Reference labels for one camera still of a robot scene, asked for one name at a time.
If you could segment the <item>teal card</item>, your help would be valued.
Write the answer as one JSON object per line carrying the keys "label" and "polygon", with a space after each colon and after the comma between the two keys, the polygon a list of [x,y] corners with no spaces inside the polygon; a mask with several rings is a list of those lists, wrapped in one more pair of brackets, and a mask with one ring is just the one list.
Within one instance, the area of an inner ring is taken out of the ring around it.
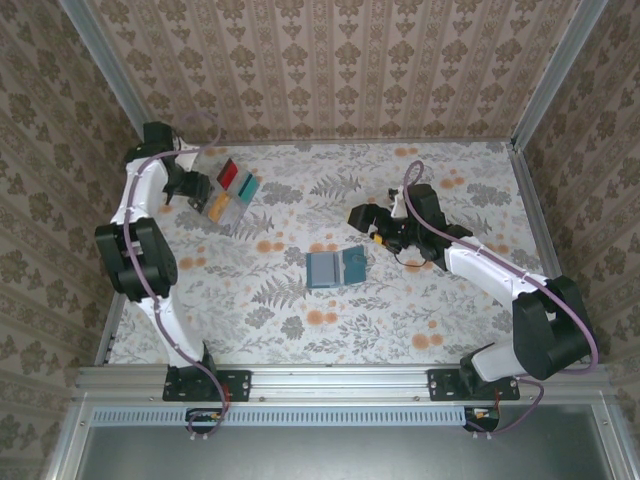
{"label": "teal card", "polygon": [[259,181],[253,174],[248,174],[238,190],[238,198],[246,205],[250,204],[259,188]]}

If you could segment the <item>red card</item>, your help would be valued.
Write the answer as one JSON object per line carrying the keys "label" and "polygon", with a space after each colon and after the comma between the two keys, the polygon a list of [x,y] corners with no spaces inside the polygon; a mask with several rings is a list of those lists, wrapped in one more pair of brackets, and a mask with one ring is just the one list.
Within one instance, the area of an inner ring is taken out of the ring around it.
{"label": "red card", "polygon": [[238,175],[238,171],[239,169],[236,163],[229,158],[216,177],[218,184],[224,190],[228,190],[235,177]]}

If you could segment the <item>floral table cover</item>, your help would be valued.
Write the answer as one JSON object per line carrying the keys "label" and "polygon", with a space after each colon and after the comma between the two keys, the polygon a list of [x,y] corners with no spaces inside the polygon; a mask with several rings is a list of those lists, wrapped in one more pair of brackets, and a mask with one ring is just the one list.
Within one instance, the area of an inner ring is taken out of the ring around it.
{"label": "floral table cover", "polygon": [[[386,205],[413,161],[449,222],[523,269],[542,266],[505,142],[212,148],[260,187],[233,234],[181,198],[157,222],[176,257],[191,327],[221,364],[455,363],[512,333],[509,310],[407,249],[398,260],[348,222]],[[306,254],[363,246],[366,280],[307,287]]]}

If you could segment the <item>aluminium frame post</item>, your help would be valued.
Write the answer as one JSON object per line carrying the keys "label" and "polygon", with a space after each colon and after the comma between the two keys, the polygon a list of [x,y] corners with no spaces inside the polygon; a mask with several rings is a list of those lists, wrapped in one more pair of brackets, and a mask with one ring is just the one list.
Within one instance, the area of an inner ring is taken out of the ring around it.
{"label": "aluminium frame post", "polygon": [[99,67],[138,137],[144,139],[144,124],[153,120],[142,94],[136,89],[125,61],[116,51],[99,16],[87,0],[59,0],[65,13]]}
{"label": "aluminium frame post", "polygon": [[522,151],[531,140],[607,3],[580,1],[514,130],[511,140],[515,151]]}

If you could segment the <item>orange card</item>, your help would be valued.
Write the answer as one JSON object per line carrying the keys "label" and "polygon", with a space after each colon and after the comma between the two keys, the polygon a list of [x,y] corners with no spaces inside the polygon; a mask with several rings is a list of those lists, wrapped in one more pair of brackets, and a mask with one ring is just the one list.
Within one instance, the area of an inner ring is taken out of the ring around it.
{"label": "orange card", "polygon": [[218,223],[223,216],[231,197],[227,193],[216,196],[207,210],[207,217],[214,223]]}

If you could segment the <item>aluminium side rail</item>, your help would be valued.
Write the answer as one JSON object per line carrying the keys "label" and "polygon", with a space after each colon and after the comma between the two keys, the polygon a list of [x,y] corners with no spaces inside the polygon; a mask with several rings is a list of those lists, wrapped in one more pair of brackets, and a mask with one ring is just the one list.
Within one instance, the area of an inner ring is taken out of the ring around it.
{"label": "aluminium side rail", "polygon": [[509,157],[522,196],[543,272],[532,293],[514,301],[514,347],[529,362],[530,376],[543,380],[561,375],[585,375],[598,365],[598,346],[579,288],[559,266],[524,154],[509,147]]}
{"label": "aluminium side rail", "polygon": [[115,290],[96,363],[106,363],[127,300],[155,301],[168,289],[154,216],[164,198],[168,174],[158,156],[137,158],[126,165],[127,179],[112,219],[95,230],[107,276]]}

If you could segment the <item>grey metal sheet panel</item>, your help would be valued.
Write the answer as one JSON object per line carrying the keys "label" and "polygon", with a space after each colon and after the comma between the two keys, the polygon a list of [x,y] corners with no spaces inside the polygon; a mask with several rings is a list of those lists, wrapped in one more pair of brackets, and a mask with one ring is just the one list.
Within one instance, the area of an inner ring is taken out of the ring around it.
{"label": "grey metal sheet panel", "polygon": [[591,413],[542,407],[514,430],[98,427],[78,480],[613,480]]}

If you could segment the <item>clear plastic organizer tray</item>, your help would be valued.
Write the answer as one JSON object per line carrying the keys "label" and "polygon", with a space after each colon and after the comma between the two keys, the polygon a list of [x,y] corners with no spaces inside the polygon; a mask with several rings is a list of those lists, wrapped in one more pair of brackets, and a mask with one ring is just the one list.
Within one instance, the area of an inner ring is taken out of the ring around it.
{"label": "clear plastic organizer tray", "polygon": [[[233,234],[236,231],[236,229],[241,223],[241,220],[243,219],[245,213],[249,209],[249,206],[254,199],[253,197],[250,204],[248,205],[244,204],[238,198],[238,195],[237,195],[240,185],[242,184],[243,180],[248,174],[253,174],[257,178],[257,176],[254,173],[250,172],[247,168],[243,167],[238,161],[231,158],[238,166],[239,171],[238,171],[238,175],[235,177],[229,189],[224,190],[218,184],[216,177],[229,158],[231,157],[217,158],[217,157],[212,157],[206,154],[200,154],[196,158],[196,162],[195,162],[196,172],[199,174],[208,175],[211,179],[211,184],[213,187],[212,193],[209,198],[202,198],[200,195],[199,197],[196,197],[196,198],[207,199],[207,205],[205,206],[203,213],[199,215],[205,221],[208,221],[209,223],[214,225],[218,231],[225,234]],[[223,216],[221,217],[220,221],[218,223],[214,223],[207,217],[207,210],[208,210],[208,207],[211,205],[211,201],[221,193],[227,193],[231,197],[231,200]]]}

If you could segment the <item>pale grey card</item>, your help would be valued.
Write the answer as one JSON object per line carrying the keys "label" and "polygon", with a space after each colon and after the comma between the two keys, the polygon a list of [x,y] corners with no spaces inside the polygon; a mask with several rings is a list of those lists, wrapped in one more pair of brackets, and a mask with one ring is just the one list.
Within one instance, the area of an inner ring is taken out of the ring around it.
{"label": "pale grey card", "polygon": [[339,285],[338,263],[333,252],[308,253],[306,265],[309,288],[333,288]]}

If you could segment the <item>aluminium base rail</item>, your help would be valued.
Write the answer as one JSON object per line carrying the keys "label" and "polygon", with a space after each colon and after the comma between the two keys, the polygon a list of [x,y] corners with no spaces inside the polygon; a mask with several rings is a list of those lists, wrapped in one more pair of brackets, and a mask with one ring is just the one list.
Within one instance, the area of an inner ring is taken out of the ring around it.
{"label": "aluminium base rail", "polygon": [[[411,405],[426,404],[448,365],[250,365],[230,366],[251,373],[250,405]],[[74,396],[108,405],[159,403],[167,367],[105,365],[79,371]],[[588,375],[557,374],[544,382],[547,404],[587,404],[612,397],[600,367]]]}

